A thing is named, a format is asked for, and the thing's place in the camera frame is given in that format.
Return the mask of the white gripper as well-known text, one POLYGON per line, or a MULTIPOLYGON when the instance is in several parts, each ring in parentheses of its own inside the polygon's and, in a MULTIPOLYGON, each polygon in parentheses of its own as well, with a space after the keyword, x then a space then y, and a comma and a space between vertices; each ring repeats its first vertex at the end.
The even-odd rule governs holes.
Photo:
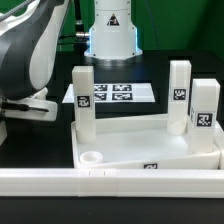
POLYGON ((43 88, 34 95, 21 100, 13 101, 0 97, 0 114, 6 118, 55 121, 58 105, 53 101, 48 101, 47 94, 48 89, 43 88))

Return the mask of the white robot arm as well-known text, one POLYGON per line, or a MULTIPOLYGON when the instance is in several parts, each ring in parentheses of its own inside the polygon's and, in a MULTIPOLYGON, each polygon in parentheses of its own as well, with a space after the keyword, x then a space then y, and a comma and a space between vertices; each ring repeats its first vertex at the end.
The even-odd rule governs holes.
MULTIPOLYGON (((59 34, 71 0, 27 0, 21 16, 0 16, 0 116, 53 121, 57 104, 37 100, 51 79, 59 34)), ((94 0, 84 57, 122 63, 142 54, 131 0, 94 0)))

